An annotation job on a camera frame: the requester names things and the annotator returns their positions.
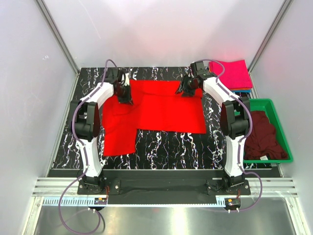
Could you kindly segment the red t shirt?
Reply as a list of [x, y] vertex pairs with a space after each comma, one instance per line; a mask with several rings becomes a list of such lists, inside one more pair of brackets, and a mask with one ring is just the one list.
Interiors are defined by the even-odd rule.
[[104, 156], [135, 152], [138, 130], [205, 134], [202, 90], [192, 97], [177, 94], [179, 81], [132, 80], [133, 104], [121, 104], [117, 96], [103, 105]]

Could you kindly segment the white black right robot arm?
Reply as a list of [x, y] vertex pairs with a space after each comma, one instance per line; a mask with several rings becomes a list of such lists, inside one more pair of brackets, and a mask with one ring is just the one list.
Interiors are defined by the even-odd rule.
[[225, 72], [221, 62], [210, 59], [207, 61], [220, 65], [222, 72], [216, 75], [206, 69], [204, 61], [193, 62], [190, 64], [190, 71], [182, 77], [176, 94], [192, 97], [196, 89], [202, 89], [221, 107], [220, 128], [226, 139], [226, 161], [222, 179], [214, 186], [208, 186], [215, 192], [224, 191], [234, 195], [245, 183], [244, 145], [252, 131], [250, 101], [247, 97], [240, 98], [220, 81]]

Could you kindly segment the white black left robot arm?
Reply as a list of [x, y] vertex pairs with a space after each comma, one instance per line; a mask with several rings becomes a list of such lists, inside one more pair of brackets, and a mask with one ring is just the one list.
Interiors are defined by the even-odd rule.
[[100, 194], [105, 190], [105, 179], [99, 161], [97, 138], [100, 133], [100, 112], [106, 100], [116, 96], [122, 104], [133, 104], [130, 76], [118, 68], [104, 73], [104, 79], [85, 97], [70, 103], [69, 127], [78, 143], [83, 161], [83, 173], [78, 177], [80, 187]]

